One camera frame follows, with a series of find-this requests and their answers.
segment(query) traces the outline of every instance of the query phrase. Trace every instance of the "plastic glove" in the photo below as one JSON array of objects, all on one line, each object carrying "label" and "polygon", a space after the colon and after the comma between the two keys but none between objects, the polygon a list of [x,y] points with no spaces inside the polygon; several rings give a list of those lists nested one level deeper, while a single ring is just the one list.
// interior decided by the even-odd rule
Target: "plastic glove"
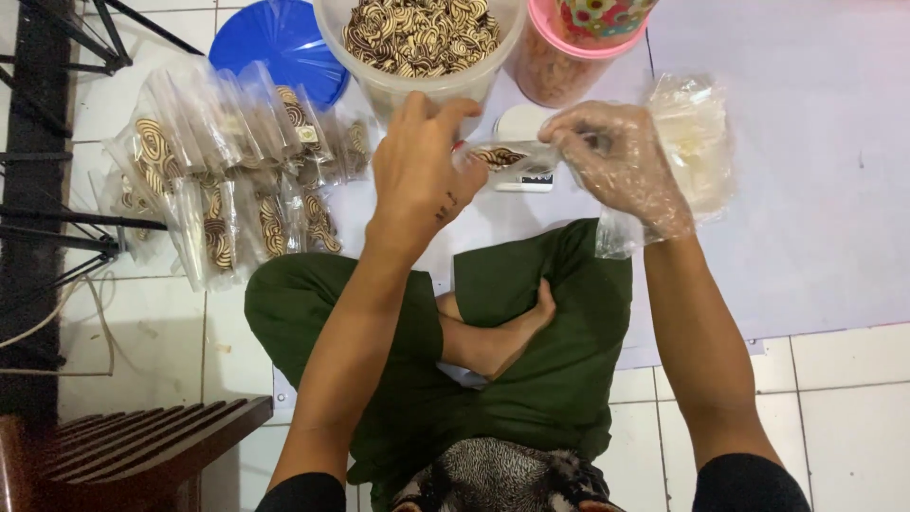
[{"label": "plastic glove", "polygon": [[695,233],[646,108],[586,101],[550,118],[538,138],[559,148],[598,201],[637,217],[649,241]]}]

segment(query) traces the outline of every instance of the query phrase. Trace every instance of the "white tile floor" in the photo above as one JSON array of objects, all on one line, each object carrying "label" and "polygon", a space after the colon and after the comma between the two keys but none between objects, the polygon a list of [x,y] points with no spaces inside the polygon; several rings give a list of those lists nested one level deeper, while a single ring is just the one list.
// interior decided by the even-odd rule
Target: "white tile floor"
[{"label": "white tile floor", "polygon": [[[154,21],[208,50],[216,27],[249,1],[127,3],[152,12]],[[12,41],[8,20],[0,15],[4,46]],[[136,65],[110,78],[78,76],[75,139],[83,143],[76,144],[70,201],[78,210],[96,207],[90,177],[110,166],[95,141],[114,136],[126,124],[146,74],[179,55],[122,16],[115,20]],[[89,23],[96,21],[89,17]],[[91,58],[83,55],[84,62]],[[7,91],[0,87],[0,144],[7,104]],[[149,264],[137,266],[125,257],[99,274],[106,320],[120,345],[115,376],[61,379],[63,419],[271,393],[268,358],[242,316],[243,291],[192,293],[183,277],[171,276],[169,242],[162,240],[160,246]],[[67,254],[67,267],[78,264],[80,256]],[[100,333],[91,294],[82,286],[63,311],[66,370],[106,367]],[[910,324],[767,340],[765,347],[766,355],[753,357],[760,415],[814,509],[905,508]],[[662,368],[617,373],[611,402],[612,444],[595,464],[607,476],[614,500],[630,512],[689,510],[695,478],[691,445]],[[205,509],[255,508],[286,435],[285,426],[263,427],[210,466],[204,474]],[[349,487],[349,510],[369,510],[369,486]]]}]

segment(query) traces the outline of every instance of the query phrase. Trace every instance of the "black metal stand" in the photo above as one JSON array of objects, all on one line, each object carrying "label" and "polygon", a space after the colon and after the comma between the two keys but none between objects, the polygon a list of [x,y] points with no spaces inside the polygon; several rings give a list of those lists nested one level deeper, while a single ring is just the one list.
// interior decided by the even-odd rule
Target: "black metal stand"
[{"label": "black metal stand", "polygon": [[[124,228],[138,228],[146,230],[167,230],[167,226],[154,220],[129,219],[126,217],[110,217],[107,215],[94,215],[91,213],[76,213],[74,211],[34,211],[21,208],[11,208],[0,204],[0,218],[5,219],[32,219],[32,220],[58,220],[70,222],[74,226],[86,224],[93,228],[100,236],[94,236],[87,230],[79,228],[89,238],[74,237],[60,233],[40,230],[27,230],[7,226],[0,223],[0,239],[9,241],[23,241],[27,243],[48,243],[58,247],[95,251],[97,256],[64,272],[57,279],[35,288],[17,294],[9,305],[0,312],[0,315],[10,313],[19,307],[30,303],[35,297],[51,292],[61,286],[79,279],[84,274],[93,272],[116,259],[117,255],[126,251],[126,238]],[[98,228],[98,226],[112,226],[116,228],[116,237]]]},{"label": "black metal stand", "polygon": [[[45,5],[43,0],[19,0],[19,2],[24,8],[28,10],[29,13],[32,13],[36,17],[45,20],[49,25],[57,28],[66,34],[67,37],[73,39],[79,45],[83,46],[85,49],[99,56],[102,60],[105,61],[105,64],[103,66],[67,63],[63,66],[65,70],[86,71],[89,73],[104,73],[105,75],[112,77],[118,69],[133,65],[133,59],[130,58],[129,54],[126,52],[126,48],[123,46],[123,41],[120,39],[120,34],[117,32],[116,26],[114,26],[114,20],[111,19],[110,12],[107,10],[108,5],[115,8],[122,15],[125,15],[126,17],[139,23],[141,26],[144,26],[155,34],[164,37],[167,41],[174,44],[178,48],[194,55],[204,55],[204,53],[187,44],[179,37],[174,36],[164,28],[161,28],[157,24],[153,23],[145,16],[124,5],[119,0],[92,0],[92,3],[95,5],[95,8],[97,10],[97,15],[101,19],[101,23],[105,26],[105,30],[107,31],[107,35],[110,37],[111,44],[114,46],[113,48],[106,47],[100,42],[93,39],[83,30],[81,26],[74,23],[74,21],[69,17],[60,15],[54,9],[49,8],[47,5]],[[17,62],[21,63],[23,60],[24,59],[17,58],[16,56],[0,55],[0,63],[4,64],[16,64]],[[34,63],[29,61],[28,65],[32,66]],[[10,76],[10,74],[2,68],[0,68],[0,81],[6,84],[7,87],[11,89],[14,88],[13,77]],[[16,92],[18,93],[17,99],[21,103],[33,109],[34,112],[54,132],[66,138],[73,137],[72,129],[67,127],[64,121],[54,116],[54,114],[45,108],[41,104],[41,101],[39,101],[35,96],[24,90],[16,90]]]}]

